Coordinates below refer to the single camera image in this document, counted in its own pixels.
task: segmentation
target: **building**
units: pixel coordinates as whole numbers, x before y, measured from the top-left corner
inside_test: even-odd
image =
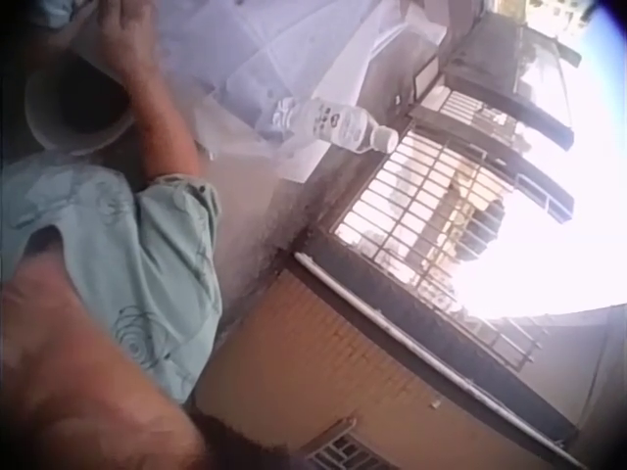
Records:
[[[200,409],[323,469],[594,464],[623,411],[625,306],[486,319],[456,281],[520,208],[534,226],[572,216],[573,54],[487,13],[434,55],[389,122],[401,144],[304,233],[208,364]]]
[[[594,0],[529,0],[529,26],[549,37],[569,40],[580,35],[596,7]]]

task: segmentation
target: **hand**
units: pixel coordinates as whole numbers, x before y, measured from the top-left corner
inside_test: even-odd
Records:
[[[126,86],[140,85],[158,72],[153,13],[151,0],[100,0],[103,52]]]

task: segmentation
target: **yellow wall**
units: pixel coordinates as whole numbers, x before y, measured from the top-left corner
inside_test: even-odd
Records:
[[[438,397],[288,271],[201,377],[201,409],[266,444],[299,448],[347,416],[403,469],[550,468]]]

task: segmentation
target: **person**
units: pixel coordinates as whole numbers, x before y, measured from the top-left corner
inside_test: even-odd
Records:
[[[59,152],[3,168],[2,438],[19,468],[305,469],[180,405],[221,313],[217,195],[158,70],[152,5],[98,14],[147,187]]]

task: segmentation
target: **shirt sleeve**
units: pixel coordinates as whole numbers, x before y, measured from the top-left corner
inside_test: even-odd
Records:
[[[211,354],[221,315],[213,261],[217,194],[202,179],[175,174],[156,179],[135,204],[141,282],[170,345],[152,373],[183,401]]]
[[[185,304],[188,321],[194,322],[189,316],[198,311],[197,326],[207,310],[221,311],[214,267],[218,218],[216,190],[199,178],[164,176],[137,196],[138,241],[146,281],[168,290],[172,308]],[[191,305],[192,298],[198,298],[199,304]]]

